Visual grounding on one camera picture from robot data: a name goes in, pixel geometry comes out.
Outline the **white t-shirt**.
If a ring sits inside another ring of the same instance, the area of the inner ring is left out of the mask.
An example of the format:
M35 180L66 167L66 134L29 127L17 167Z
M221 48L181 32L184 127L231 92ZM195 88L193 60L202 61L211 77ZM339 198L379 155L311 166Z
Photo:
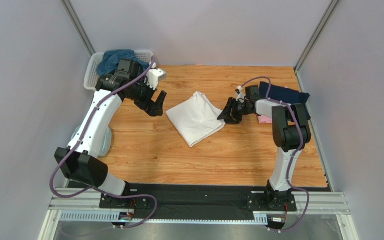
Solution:
M166 111L168 119L190 148L224 128L225 121L218 119L221 113L222 110L199 91Z

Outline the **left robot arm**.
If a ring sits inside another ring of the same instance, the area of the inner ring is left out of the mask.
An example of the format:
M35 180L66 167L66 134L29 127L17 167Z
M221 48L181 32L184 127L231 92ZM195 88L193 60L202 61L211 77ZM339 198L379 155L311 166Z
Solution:
M147 69L130 59L121 59L111 73L103 74L97 81L93 102L74 138L67 147L59 147L54 154L64 177L112 196L122 196L127 182L109 172L109 167L98 157L104 144L109 124L124 102L134 104L150 117L163 115L167 96L162 91L157 100L152 98L160 81L167 73L151 61Z

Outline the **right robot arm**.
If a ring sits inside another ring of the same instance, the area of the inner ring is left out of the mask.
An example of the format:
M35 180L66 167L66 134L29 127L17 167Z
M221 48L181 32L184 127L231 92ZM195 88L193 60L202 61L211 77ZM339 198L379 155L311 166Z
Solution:
M277 146L273 173L266 190L255 202L267 210L285 210L293 201L291 179L298 157L311 140L305 106L263 98L257 85L238 87L217 117L226 124L239 124L245 115L267 116L272 120L272 136Z

